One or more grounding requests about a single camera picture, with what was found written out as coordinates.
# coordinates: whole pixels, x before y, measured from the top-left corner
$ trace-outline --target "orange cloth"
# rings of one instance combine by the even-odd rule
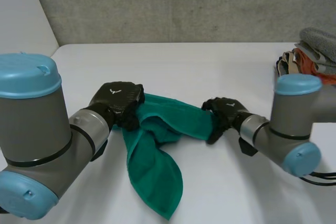
[[[315,69],[314,62],[312,62],[304,52],[299,48],[295,48],[294,52],[297,52],[300,55],[298,63],[301,73],[317,76],[321,79],[323,84],[336,84],[336,74],[318,73]]]

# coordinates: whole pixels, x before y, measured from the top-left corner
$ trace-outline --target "gray wall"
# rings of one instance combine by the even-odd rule
[[[40,0],[60,45],[296,41],[336,34],[336,0]]]

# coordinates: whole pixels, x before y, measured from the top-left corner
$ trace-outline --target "white table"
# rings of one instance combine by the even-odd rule
[[[63,79],[68,114],[87,106],[111,81],[144,85],[147,93],[201,106],[211,97],[241,101],[251,112],[270,115],[273,66],[293,43],[66,45],[53,56]],[[323,153],[320,169],[336,170],[332,124],[315,124],[312,141]],[[163,148],[179,165],[184,183],[170,223],[332,224],[333,188],[306,184],[261,154],[243,155],[229,130],[213,146],[187,137]],[[0,168],[6,166],[0,159]],[[26,219],[0,216],[0,223]],[[133,190],[120,133],[112,133],[104,156],[90,163],[59,204],[36,224],[167,223]]]

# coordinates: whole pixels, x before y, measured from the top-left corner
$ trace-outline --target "green cloth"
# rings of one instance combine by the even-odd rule
[[[178,165],[159,147],[178,141],[182,134],[207,140],[213,129],[212,114],[177,100],[145,94],[137,117],[138,130],[122,131],[130,181],[141,199],[169,220],[181,200],[183,181]]]

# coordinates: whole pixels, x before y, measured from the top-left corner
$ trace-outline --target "blue joint cap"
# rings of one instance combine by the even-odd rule
[[[291,175],[303,177],[311,174],[320,161],[320,149],[313,143],[305,142],[287,154],[281,167]]]
[[[275,93],[280,95],[303,95],[319,91],[320,78],[309,74],[293,73],[278,78]]]
[[[54,60],[37,54],[0,55],[0,98],[43,97],[62,83]]]
[[[38,220],[57,203],[56,194],[40,182],[19,173],[0,172],[0,206],[7,212]]]

